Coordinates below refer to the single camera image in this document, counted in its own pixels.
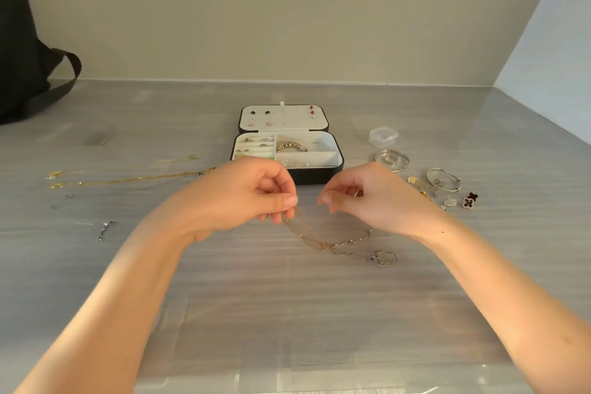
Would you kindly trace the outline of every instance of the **black bag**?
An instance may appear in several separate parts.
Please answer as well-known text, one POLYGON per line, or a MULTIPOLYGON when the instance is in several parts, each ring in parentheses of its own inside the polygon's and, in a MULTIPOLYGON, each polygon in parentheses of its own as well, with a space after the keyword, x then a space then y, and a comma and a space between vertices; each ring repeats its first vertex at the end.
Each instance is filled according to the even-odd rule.
POLYGON ((37 39, 28 0, 0 0, 0 124, 24 120, 54 104, 71 91, 81 71, 75 54, 50 49, 37 39), (64 56, 75 77, 50 88, 47 79, 64 56))

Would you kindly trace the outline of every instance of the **person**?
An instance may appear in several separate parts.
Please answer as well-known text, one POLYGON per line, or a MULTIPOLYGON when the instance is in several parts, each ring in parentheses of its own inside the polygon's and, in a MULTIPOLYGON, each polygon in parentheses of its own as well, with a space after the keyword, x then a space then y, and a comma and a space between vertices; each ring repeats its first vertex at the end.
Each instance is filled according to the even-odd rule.
MULTIPOLYGON (((138 224, 15 392, 133 392, 152 323, 189 244, 254 217, 280 224, 297 201, 287 170, 261 158, 231 161, 170 196, 138 224)), ((375 163, 346 169, 318 203, 431 249, 535 392, 591 393, 590 325, 395 174, 375 163)))

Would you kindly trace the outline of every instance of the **table surface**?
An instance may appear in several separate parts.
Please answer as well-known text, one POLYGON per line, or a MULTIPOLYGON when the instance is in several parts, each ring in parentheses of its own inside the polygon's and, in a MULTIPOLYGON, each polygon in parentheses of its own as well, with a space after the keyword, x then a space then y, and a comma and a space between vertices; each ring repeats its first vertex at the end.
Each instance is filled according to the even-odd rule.
MULTIPOLYGON (((377 151, 369 130, 394 128, 394 147, 411 159, 403 178, 431 167, 462 178, 477 207, 448 212, 591 319, 591 147, 496 89, 81 81, 36 118, 0 127, 2 392, 75 314, 137 222, 190 178, 50 185, 219 165, 242 107, 280 101, 321 106, 346 167, 377 151), (53 171, 66 173, 46 179, 53 171), (106 221, 117 223, 98 241, 106 221)), ((321 238, 363 233, 356 219, 318 207, 318 192, 299 187, 299 206, 321 238)), ((255 221, 193 245, 136 391, 530 392, 428 249, 378 232, 358 251, 375 248, 398 263, 317 251, 285 226, 255 221)))

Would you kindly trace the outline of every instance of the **black jewelry box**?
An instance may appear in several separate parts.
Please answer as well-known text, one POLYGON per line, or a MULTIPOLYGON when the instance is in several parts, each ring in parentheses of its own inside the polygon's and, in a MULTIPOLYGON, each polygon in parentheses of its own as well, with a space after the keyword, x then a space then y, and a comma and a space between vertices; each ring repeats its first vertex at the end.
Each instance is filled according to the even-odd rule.
POLYGON ((242 108, 230 159, 258 156, 282 163, 297 185, 325 184, 344 158, 320 106, 255 105, 242 108), (281 149, 282 143, 293 144, 281 149), (296 144, 307 151, 301 151, 296 144))

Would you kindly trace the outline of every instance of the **person's left arm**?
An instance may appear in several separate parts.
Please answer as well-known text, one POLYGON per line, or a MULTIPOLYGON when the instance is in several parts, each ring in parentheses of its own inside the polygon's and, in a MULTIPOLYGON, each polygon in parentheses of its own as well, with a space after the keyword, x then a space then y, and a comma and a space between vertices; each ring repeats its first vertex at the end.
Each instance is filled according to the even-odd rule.
POLYGON ((254 217, 280 223, 296 203, 287 170, 258 158, 232 161, 172 195, 124 242, 15 393, 132 393, 152 324, 188 245, 254 217))

